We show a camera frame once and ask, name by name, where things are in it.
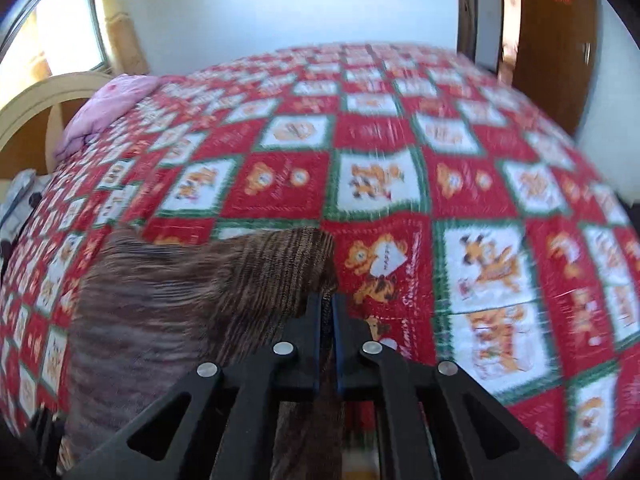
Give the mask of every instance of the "striped brown fabric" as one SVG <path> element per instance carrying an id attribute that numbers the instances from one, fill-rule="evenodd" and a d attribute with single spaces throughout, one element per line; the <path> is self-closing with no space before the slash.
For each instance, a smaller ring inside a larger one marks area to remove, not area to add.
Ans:
<path id="1" fill-rule="evenodd" d="M 108 238 L 84 278 L 70 327 L 68 443 L 82 460 L 203 361 L 229 365 L 278 338 L 322 295 L 320 398 L 282 406 L 272 478 L 339 478 L 331 235 L 265 232 L 204 246 Z"/>

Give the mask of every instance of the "door frame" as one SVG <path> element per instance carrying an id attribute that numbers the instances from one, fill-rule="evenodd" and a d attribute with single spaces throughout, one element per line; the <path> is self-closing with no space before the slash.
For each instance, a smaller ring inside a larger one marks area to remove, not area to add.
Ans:
<path id="1" fill-rule="evenodd" d="M 463 13 L 465 12 L 464 9 L 464 0 L 458 0 L 458 45 L 457 45 L 457 50 L 459 53 L 464 54 L 465 56 L 469 57 L 469 59 L 473 62 L 475 62 L 476 60 L 476 46 L 478 45 L 478 0 L 471 0 L 469 2 L 470 5 L 473 5 L 473 20 L 465 20 L 465 22 L 470 22 L 468 24 L 468 26 L 470 27 L 470 30 L 466 31 L 468 32 L 468 36 L 470 38 L 472 38 L 472 44 L 471 47 L 467 50 L 466 49 L 466 45 L 460 45 L 460 39 L 463 37 L 463 35 L 461 34 L 461 32 L 463 31 L 463 24 L 462 21 L 460 19 L 460 17 L 462 17 Z"/>
<path id="2" fill-rule="evenodd" d="M 498 65 L 495 68 L 496 73 L 500 70 L 500 62 L 504 59 L 504 49 L 502 45 L 504 41 L 504 0 L 500 0 L 500 43 L 498 44 L 498 48 L 500 49 L 498 53 Z"/>

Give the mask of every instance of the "metal screw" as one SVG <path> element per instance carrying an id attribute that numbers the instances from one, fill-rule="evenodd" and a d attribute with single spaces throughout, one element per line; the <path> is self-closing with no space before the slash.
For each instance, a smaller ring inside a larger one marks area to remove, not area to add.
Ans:
<path id="1" fill-rule="evenodd" d="M 213 377 L 218 373 L 218 367 L 213 363 L 202 363 L 196 371 L 200 377 Z"/>
<path id="2" fill-rule="evenodd" d="M 438 365 L 438 371 L 443 375 L 455 375 L 458 373 L 458 365 L 451 361 L 443 361 Z"/>
<path id="3" fill-rule="evenodd" d="M 382 352 L 382 345 L 377 341 L 367 341 L 362 345 L 362 351 L 365 354 L 379 354 Z"/>
<path id="4" fill-rule="evenodd" d="M 293 345 L 289 341 L 280 341 L 273 345 L 273 352 L 278 355 L 289 355 L 293 352 Z"/>

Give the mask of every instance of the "bedspread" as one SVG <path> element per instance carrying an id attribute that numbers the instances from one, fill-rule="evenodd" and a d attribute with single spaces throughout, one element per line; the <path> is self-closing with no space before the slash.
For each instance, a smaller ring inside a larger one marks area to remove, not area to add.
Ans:
<path id="1" fill-rule="evenodd" d="M 329 44 L 173 78 L 56 170 L 0 292 L 0 399 L 68 410 L 66 328 L 117 223 L 156 243 L 320 226 L 372 338 L 453 359 L 579 473 L 639 425 L 640 244 L 526 97 L 447 50 Z"/>

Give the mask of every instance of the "wooden furniture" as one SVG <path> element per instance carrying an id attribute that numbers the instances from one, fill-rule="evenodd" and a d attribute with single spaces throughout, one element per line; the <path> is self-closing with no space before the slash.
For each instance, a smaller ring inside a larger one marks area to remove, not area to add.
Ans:
<path id="1" fill-rule="evenodd" d="M 0 110 L 0 179 L 56 167 L 53 151 L 65 125 L 95 91 L 112 79 L 101 72 L 50 77 L 27 88 Z"/>
<path id="2" fill-rule="evenodd" d="M 596 0 L 522 0 L 513 87 L 573 136 L 597 48 Z"/>

